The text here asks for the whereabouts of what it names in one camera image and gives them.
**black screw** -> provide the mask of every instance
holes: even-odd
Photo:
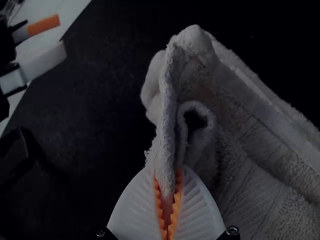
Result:
[[[103,230],[99,230],[99,231],[96,232],[95,235],[96,235],[97,237],[99,237],[99,238],[103,238],[103,237],[106,235],[106,232],[103,231]]]
[[[236,226],[230,226],[226,229],[226,233],[228,235],[238,236],[239,235],[239,228],[237,228]]]

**black object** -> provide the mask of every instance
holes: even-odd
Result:
[[[61,174],[62,172],[46,160],[45,153],[32,132],[25,128],[11,130],[7,135],[0,138],[0,161],[7,155],[17,141],[22,141],[24,154],[22,159],[16,160],[17,164],[10,169],[7,174],[2,172],[2,175],[0,175],[0,196],[29,172],[35,162],[38,162],[46,172],[53,173],[60,177],[63,176],[63,174]]]
[[[229,226],[217,240],[240,240],[240,231],[236,226]]]
[[[0,88],[0,122],[9,116],[10,105]]]
[[[19,44],[19,42],[14,42],[12,33],[27,24],[27,22],[27,20],[24,20],[14,26],[8,26],[6,16],[0,15],[0,78],[20,67],[18,63],[10,63],[16,59],[16,46]],[[0,88],[0,122],[9,116],[9,102],[7,97],[21,92],[26,88],[26,85],[24,87],[19,87],[6,95],[3,94]]]
[[[0,0],[0,11],[2,9],[4,9],[4,7],[6,6],[7,2],[8,2],[8,0]]]
[[[118,238],[115,237],[115,235],[112,234],[112,232],[107,228],[101,228],[94,234],[94,239],[109,239],[109,240],[118,240]]]
[[[12,37],[12,31],[8,28],[7,18],[0,15],[0,66],[16,59],[16,45]]]

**black surface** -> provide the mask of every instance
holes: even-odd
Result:
[[[63,38],[68,59],[30,85],[6,130],[30,129],[68,178],[36,165],[1,197],[0,230],[11,239],[82,240],[108,222],[154,136],[139,97],[150,60],[189,25],[211,32],[319,123],[314,76],[305,71],[312,45],[301,48],[310,38],[296,24],[303,10],[277,16],[265,7],[93,0]]]

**white object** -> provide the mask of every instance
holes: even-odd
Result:
[[[67,58],[63,41],[54,43],[42,50],[30,52],[19,61],[27,82],[41,76]]]
[[[185,165],[182,182],[174,239],[217,239],[226,228],[210,192]],[[154,191],[153,170],[145,167],[125,188],[107,224],[119,240],[162,240]]]
[[[24,87],[33,79],[54,68],[67,58],[63,41],[59,41],[42,50],[30,52],[19,62],[20,68],[0,77],[3,94]]]

